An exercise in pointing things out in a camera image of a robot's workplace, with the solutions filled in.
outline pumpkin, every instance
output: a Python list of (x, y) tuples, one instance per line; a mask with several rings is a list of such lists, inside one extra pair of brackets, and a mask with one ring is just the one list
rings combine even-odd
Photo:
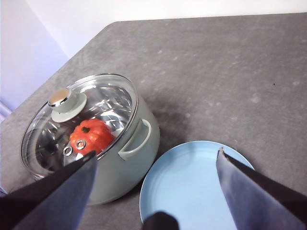
[(75, 152), (85, 155), (95, 150), (98, 155), (114, 140), (114, 137), (102, 120), (94, 118), (82, 121), (71, 133), (69, 140)]

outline gray countertop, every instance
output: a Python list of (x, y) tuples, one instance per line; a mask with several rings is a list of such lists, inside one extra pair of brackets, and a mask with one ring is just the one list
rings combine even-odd
[[(32, 182), (20, 145), (48, 97), (106, 72), (130, 78), (156, 116), (158, 155), (218, 141), (307, 195), (307, 13), (112, 23), (1, 123), (4, 189)], [(140, 229), (140, 187), (87, 207), (80, 229)]]

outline plate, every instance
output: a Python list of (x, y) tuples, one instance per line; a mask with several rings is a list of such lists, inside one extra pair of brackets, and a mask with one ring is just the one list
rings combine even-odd
[(175, 217), (180, 230), (235, 230), (215, 166), (217, 151), (254, 169), (240, 153), (213, 141), (192, 141), (163, 154), (147, 173), (140, 195), (142, 222), (155, 212)]

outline metal rim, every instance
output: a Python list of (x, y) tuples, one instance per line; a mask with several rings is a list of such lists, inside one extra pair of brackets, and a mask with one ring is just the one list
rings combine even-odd
[[(135, 93), (135, 96), (136, 96), (136, 103), (135, 103), (135, 109), (131, 112), (131, 116), (130, 116), (130, 118), (129, 118), (128, 123), (126, 124), (126, 126), (124, 127), (124, 129), (121, 131), (121, 133), (116, 137), (116, 139), (115, 139), (106, 149), (104, 149), (102, 152), (100, 152), (100, 153), (97, 155), (97, 160), (98, 160), (98, 161), (99, 161), (100, 159), (102, 159), (102, 158), (107, 154), (107, 152), (108, 152), (108, 151), (118, 142), (118, 140), (127, 132), (127, 129), (129, 129), (129, 128), (131, 127), (132, 121), (133, 121), (134, 118), (135, 118), (135, 115), (136, 115), (136, 113), (137, 113), (138, 106), (139, 106), (139, 96), (138, 96), (138, 93), (137, 93), (137, 91), (136, 91), (136, 88), (135, 88), (134, 84), (133, 84), (128, 78), (126, 78), (125, 76), (120, 75), (120, 74), (117, 74), (117, 73), (100, 73), (100, 74), (90, 75), (90, 76), (87, 76), (87, 77), (84, 77), (84, 78), (81, 78), (81, 79), (75, 81), (73, 84), (67, 86), (66, 88), (69, 88), (69, 89), (71, 88), (71, 89), (73, 89), (74, 87), (76, 87), (76, 86), (78, 86), (78, 85), (80, 85), (80, 84), (82, 84), (82, 83), (85, 83), (85, 82), (89, 81), (92, 77), (104, 76), (104, 75), (105, 75), (105, 76), (115, 75), (115, 76), (119, 76), (119, 77), (122, 77), (122, 78), (124, 78), (125, 80), (127, 80), (127, 81), (131, 84), (131, 86), (132, 86), (132, 88), (133, 88), (133, 90), (134, 90), (134, 93)], [(44, 178), (45, 176), (42, 175), (42, 174), (39, 174), (39, 173), (37, 173), (37, 172), (34, 172), (30, 167), (28, 167), (28, 165), (26, 164), (26, 159), (24, 159), (23, 154), (22, 154), (22, 152), (23, 152), (23, 151), (22, 151), (22, 147), (23, 147), (23, 143), (24, 143), (25, 134), (26, 134), (28, 128), (30, 127), (30, 124), (31, 124), (32, 121), (35, 119), (35, 117), (36, 117), (36, 115), (39, 113), (39, 111), (41, 111), (41, 110), (45, 107), (46, 104), (48, 104), (48, 102), (46, 102), (43, 106), (41, 106), (40, 109), (37, 111), (37, 113), (36, 113), (36, 114), (33, 116), (33, 118), (31, 119), (29, 125), (27, 126), (27, 128), (26, 128), (26, 130), (25, 130), (25, 132), (24, 132), (24, 134), (23, 134), (23, 139), (22, 139), (22, 142), (21, 142), (21, 145), (20, 145), (20, 155), (21, 155), (21, 159), (22, 159), (22, 163), (23, 163), (24, 167), (25, 167), (31, 174), (33, 174), (34, 176), (39, 177), (39, 178)]]
[(63, 104), (64, 102), (66, 102), (68, 100), (68, 98), (71, 96), (71, 89), (68, 89), (68, 94), (66, 95), (66, 97), (61, 100), (60, 102), (56, 102), (56, 103), (50, 103), (50, 101), (48, 100), (48, 105), (52, 108), (54, 107), (58, 107), (60, 106), (61, 104)]

